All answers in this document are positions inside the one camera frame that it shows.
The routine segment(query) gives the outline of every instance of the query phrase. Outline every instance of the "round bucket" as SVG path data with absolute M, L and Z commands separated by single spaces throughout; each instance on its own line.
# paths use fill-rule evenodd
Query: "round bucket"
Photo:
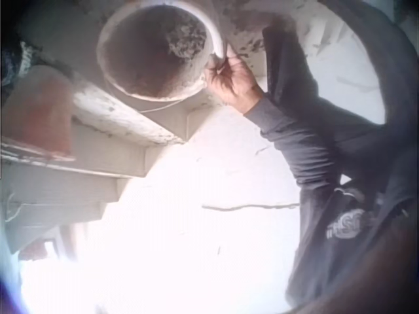
M 225 42 L 208 10 L 184 1 L 140 1 L 119 9 L 97 47 L 105 79 L 125 94 L 177 101 L 204 86 L 211 53 L 225 58 Z

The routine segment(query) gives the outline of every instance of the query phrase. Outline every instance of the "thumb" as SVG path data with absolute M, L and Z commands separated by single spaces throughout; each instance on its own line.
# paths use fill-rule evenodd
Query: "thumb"
M 211 83 L 217 76 L 217 56 L 215 54 L 210 54 L 209 56 L 210 57 L 204 69 L 207 84 Z

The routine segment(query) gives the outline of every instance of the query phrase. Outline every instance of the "brown soil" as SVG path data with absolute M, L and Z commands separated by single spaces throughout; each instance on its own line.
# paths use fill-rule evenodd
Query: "brown soil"
M 128 93 L 164 97 L 205 41 L 205 28 L 195 17 L 173 7 L 154 7 L 121 23 L 105 57 L 111 75 Z

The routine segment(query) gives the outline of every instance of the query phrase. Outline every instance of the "person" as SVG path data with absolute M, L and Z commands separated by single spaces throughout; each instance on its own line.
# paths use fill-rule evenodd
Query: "person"
M 405 34 L 357 0 L 322 0 L 358 35 L 380 82 L 386 123 L 318 95 L 295 31 L 263 30 L 268 92 L 229 45 L 208 88 L 261 129 L 301 188 L 290 313 L 410 313 L 417 299 L 418 57 Z M 350 182 L 341 185 L 345 174 Z

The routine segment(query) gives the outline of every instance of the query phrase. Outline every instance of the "hand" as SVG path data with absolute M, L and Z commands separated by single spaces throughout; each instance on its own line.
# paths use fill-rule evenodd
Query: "hand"
M 242 114 L 264 97 L 255 76 L 229 44 L 221 69 L 217 69 L 216 57 L 211 55 L 205 68 L 205 77 L 208 89 Z

